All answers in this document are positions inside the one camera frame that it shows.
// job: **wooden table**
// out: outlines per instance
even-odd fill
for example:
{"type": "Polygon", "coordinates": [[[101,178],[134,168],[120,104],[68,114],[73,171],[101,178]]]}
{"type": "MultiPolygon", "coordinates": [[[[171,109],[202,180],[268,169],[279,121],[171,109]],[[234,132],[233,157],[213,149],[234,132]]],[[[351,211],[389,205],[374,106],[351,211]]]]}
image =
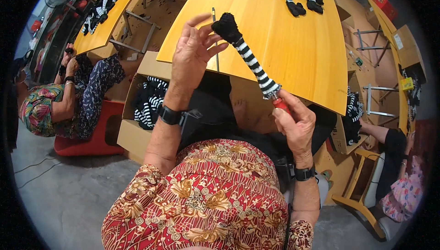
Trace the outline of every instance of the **wooden table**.
{"type": "Polygon", "coordinates": [[[402,90],[400,85],[400,81],[404,79],[404,77],[400,74],[399,70],[399,56],[397,55],[397,50],[395,48],[395,44],[393,41],[393,33],[397,31],[396,27],[390,21],[390,19],[386,16],[386,14],[378,7],[378,5],[373,0],[368,0],[370,5],[373,7],[374,14],[377,16],[377,20],[381,25],[382,31],[385,37],[390,42],[391,52],[393,53],[394,58],[394,66],[396,68],[397,73],[397,81],[399,82],[399,129],[406,135],[408,132],[412,132],[415,130],[415,121],[410,122],[410,131],[407,129],[408,122],[408,103],[407,103],[407,95],[402,90]]]}
{"type": "MultiPolygon", "coordinates": [[[[286,0],[188,0],[168,32],[157,60],[171,62],[183,24],[214,7],[217,19],[223,12],[235,16],[246,43],[269,77],[290,93],[345,115],[344,36],[334,0],[323,1],[324,14],[306,9],[305,16],[295,18],[287,9],[286,0]]],[[[294,2],[307,7],[306,0],[294,2]]],[[[209,61],[208,69],[217,70],[215,57],[209,61]]],[[[219,70],[256,81],[232,46],[219,54],[219,70]]]]}
{"type": "MultiPolygon", "coordinates": [[[[113,33],[116,25],[118,24],[119,19],[122,16],[124,16],[124,18],[125,18],[126,25],[128,24],[128,15],[133,16],[137,19],[140,19],[143,22],[151,24],[152,28],[151,28],[150,34],[152,34],[152,31],[154,31],[155,27],[160,29],[160,27],[157,26],[155,23],[152,23],[152,22],[146,20],[145,18],[142,18],[142,17],[140,17],[136,14],[133,14],[129,11],[126,11],[126,8],[131,1],[132,0],[118,0],[118,1],[116,1],[114,7],[107,14],[108,15],[107,20],[102,24],[98,24],[98,27],[96,28],[95,33],[90,34],[90,32],[89,32],[86,36],[84,36],[84,34],[82,32],[80,32],[75,40],[75,43],[74,43],[74,47],[77,50],[77,54],[79,55],[79,54],[89,52],[94,49],[99,49],[99,48],[105,47],[105,46],[107,46],[109,41],[112,41],[118,45],[122,45],[126,48],[133,49],[137,52],[142,52],[141,50],[135,49],[133,47],[130,47],[128,45],[125,45],[123,43],[120,43],[120,42],[117,42],[117,41],[114,41],[113,39],[111,39],[112,33],[113,33]]],[[[129,33],[131,33],[130,29],[129,29],[129,25],[128,25],[127,30],[129,33]]]]}

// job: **black wristwatch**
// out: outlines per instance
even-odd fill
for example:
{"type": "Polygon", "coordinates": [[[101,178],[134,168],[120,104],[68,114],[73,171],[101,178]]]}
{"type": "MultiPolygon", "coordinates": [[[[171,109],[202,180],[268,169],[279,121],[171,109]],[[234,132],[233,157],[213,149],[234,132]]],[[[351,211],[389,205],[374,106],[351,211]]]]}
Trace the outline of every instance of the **black wristwatch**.
{"type": "Polygon", "coordinates": [[[73,76],[67,76],[66,78],[64,78],[64,83],[66,83],[67,81],[72,81],[75,83],[75,77],[73,76]]]}
{"type": "Polygon", "coordinates": [[[294,171],[295,171],[295,178],[297,181],[308,181],[311,177],[315,176],[315,164],[313,163],[311,169],[294,168],[294,171]]]}
{"type": "Polygon", "coordinates": [[[59,76],[63,76],[63,75],[66,74],[66,67],[63,66],[62,64],[59,65],[59,68],[58,68],[58,74],[59,74],[59,76]]]}
{"type": "Polygon", "coordinates": [[[159,114],[160,118],[163,122],[165,122],[168,125],[175,125],[179,124],[180,127],[182,127],[182,131],[184,131],[185,123],[187,122],[188,116],[194,117],[194,118],[201,118],[202,114],[198,110],[180,110],[175,111],[167,106],[160,106],[157,110],[157,113],[159,114]]]}

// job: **watch strap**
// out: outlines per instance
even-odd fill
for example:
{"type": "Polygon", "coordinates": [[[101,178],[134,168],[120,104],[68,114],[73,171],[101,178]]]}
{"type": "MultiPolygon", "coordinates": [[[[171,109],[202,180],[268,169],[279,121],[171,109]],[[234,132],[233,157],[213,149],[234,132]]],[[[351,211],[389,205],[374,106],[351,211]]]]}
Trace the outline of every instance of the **watch strap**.
{"type": "Polygon", "coordinates": [[[311,169],[294,169],[295,171],[295,178],[297,181],[307,181],[311,177],[315,176],[315,164],[313,163],[313,166],[311,169]]]}
{"type": "Polygon", "coordinates": [[[172,110],[167,106],[159,106],[157,111],[162,121],[168,125],[179,124],[181,122],[182,112],[183,111],[172,110]]]}
{"type": "Polygon", "coordinates": [[[66,78],[64,78],[64,83],[66,83],[67,81],[75,82],[75,77],[73,77],[73,76],[67,76],[66,78]]]}

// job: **floral shirt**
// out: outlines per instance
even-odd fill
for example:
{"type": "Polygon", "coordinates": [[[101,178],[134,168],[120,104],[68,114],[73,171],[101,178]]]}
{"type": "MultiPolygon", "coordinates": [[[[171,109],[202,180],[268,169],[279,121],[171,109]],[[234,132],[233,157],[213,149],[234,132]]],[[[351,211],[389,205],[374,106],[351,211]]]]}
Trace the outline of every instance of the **floral shirt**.
{"type": "Polygon", "coordinates": [[[391,192],[380,201],[383,212],[397,222],[409,220],[422,197],[423,173],[414,157],[411,162],[411,175],[408,176],[408,173],[405,173],[404,178],[394,182],[391,185],[391,192]]]}
{"type": "Polygon", "coordinates": [[[24,100],[19,117],[25,127],[35,135],[41,137],[70,137],[78,134],[79,100],[83,90],[76,88],[75,114],[72,119],[52,123],[52,102],[63,100],[64,85],[47,84],[33,87],[31,94],[24,100]]]}
{"type": "MultiPolygon", "coordinates": [[[[214,139],[182,150],[167,176],[140,167],[102,225],[105,249],[283,249],[288,208],[272,161],[249,143],[214,139]]],[[[288,249],[313,228],[290,223],[288,249]]]]}

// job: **red-handled turning rod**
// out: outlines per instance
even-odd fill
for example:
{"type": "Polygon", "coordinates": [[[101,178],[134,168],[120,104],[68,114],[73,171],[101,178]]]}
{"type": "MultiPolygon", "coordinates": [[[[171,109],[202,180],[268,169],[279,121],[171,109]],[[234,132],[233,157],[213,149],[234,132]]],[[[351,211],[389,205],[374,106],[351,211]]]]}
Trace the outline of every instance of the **red-handled turning rod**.
{"type": "Polygon", "coordinates": [[[274,105],[275,108],[283,109],[286,112],[288,112],[289,115],[292,115],[290,113],[289,107],[287,106],[286,103],[284,103],[283,99],[278,96],[278,94],[272,95],[272,100],[273,100],[272,104],[274,105]]]}

